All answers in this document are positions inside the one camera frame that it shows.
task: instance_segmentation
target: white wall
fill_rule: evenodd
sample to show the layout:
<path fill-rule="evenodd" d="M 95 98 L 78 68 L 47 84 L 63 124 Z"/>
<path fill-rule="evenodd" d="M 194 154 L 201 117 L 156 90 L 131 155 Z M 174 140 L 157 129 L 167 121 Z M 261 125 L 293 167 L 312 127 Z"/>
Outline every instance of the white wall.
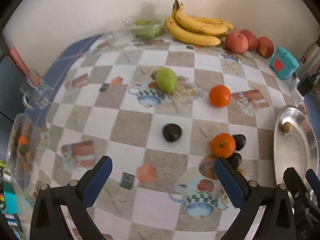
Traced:
<path fill-rule="evenodd" d="M 188 14 L 223 18 L 269 37 L 300 58 L 320 27 L 301 0 L 179 0 Z M 71 43 L 120 26 L 137 14 L 170 14 L 174 0 L 24 0 L 4 36 L 27 66 L 45 72 Z"/>

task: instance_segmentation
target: bunch of bananas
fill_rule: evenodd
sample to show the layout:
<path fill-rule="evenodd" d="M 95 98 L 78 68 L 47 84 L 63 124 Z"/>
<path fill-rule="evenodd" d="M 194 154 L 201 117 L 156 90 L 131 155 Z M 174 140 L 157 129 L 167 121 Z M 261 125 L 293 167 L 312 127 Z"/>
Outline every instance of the bunch of bananas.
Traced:
<path fill-rule="evenodd" d="M 217 46 L 226 32 L 234 26 L 223 20 L 204 17 L 190 17 L 183 11 L 183 4 L 174 1 L 172 15 L 166 19 L 169 32 L 179 41 L 199 46 Z"/>

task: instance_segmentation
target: oval silver tray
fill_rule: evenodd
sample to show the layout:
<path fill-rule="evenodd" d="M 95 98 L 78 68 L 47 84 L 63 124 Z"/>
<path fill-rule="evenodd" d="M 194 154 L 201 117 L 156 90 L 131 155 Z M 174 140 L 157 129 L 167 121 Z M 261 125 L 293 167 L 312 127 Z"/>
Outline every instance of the oval silver tray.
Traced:
<path fill-rule="evenodd" d="M 290 133 L 282 130 L 285 122 L 292 124 Z M 284 171 L 294 167 L 310 192 L 311 187 L 305 175 L 308 169 L 313 169 L 318 175 L 319 153 L 316 136 L 308 119 L 295 106 L 284 106 L 276 119 L 273 140 L 276 183 L 284 183 Z"/>

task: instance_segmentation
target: screw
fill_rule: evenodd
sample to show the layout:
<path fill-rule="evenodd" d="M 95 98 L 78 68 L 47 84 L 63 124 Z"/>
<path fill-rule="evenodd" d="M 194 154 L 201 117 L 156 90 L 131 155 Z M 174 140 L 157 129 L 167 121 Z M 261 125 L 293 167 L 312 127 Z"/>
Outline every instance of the screw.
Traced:
<path fill-rule="evenodd" d="M 45 189 L 47 189 L 47 187 L 48 187 L 48 184 L 42 184 L 40 188 L 41 188 L 42 190 L 45 190 Z"/>
<path fill-rule="evenodd" d="M 250 181 L 249 181 L 249 185 L 250 185 L 251 187 L 256 187 L 256 186 L 258 185 L 258 183 L 257 183 L 255 180 L 250 180 Z"/>
<path fill-rule="evenodd" d="M 78 184 L 78 181 L 76 179 L 73 179 L 72 181 L 69 182 L 70 186 L 76 186 Z"/>

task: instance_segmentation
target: apple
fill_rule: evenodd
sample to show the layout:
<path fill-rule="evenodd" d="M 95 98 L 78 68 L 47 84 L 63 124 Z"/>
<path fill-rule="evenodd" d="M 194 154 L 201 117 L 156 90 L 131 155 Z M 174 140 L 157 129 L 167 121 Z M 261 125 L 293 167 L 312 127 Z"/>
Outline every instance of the apple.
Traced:
<path fill-rule="evenodd" d="M 271 57 L 275 51 L 275 47 L 270 39 L 267 37 L 260 37 L 258 39 L 258 46 L 256 51 L 263 57 Z"/>
<path fill-rule="evenodd" d="M 226 36 L 227 48 L 237 54 L 243 54 L 248 50 L 249 42 L 242 33 L 231 32 Z"/>
<path fill-rule="evenodd" d="M 240 33 L 242 33 L 248 40 L 248 50 L 255 50 L 258 46 L 258 38 L 256 37 L 256 35 L 254 35 L 252 32 L 249 32 L 248 30 L 241 30 Z"/>
<path fill-rule="evenodd" d="M 199 181 L 198 185 L 197 185 L 197 190 L 200 191 L 207 191 L 207 192 L 211 192 L 213 191 L 214 188 L 214 183 L 212 180 L 209 179 L 202 179 L 201 181 Z"/>

